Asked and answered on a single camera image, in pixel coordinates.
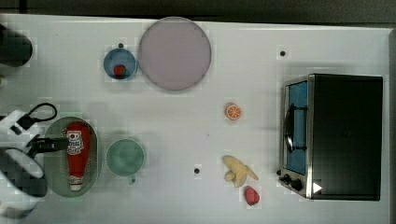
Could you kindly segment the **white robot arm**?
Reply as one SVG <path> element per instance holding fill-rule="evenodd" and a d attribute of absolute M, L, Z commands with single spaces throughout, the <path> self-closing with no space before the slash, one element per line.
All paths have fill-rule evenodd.
<path fill-rule="evenodd" d="M 44 200 L 48 191 L 37 154 L 67 148 L 65 137 L 44 138 L 37 121 L 15 110 L 1 118 L 1 219 L 23 219 Z"/>

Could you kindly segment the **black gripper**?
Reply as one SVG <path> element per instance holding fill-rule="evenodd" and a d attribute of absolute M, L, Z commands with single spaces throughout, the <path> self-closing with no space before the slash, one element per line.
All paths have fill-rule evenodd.
<path fill-rule="evenodd" d="M 53 152 L 53 151 L 60 151 L 66 150 L 68 148 L 68 139 L 61 137 L 61 138 L 41 138 L 37 137 L 33 140 L 31 144 L 31 148 L 27 155 L 30 158 L 34 158 L 37 154 L 46 153 L 46 152 Z"/>

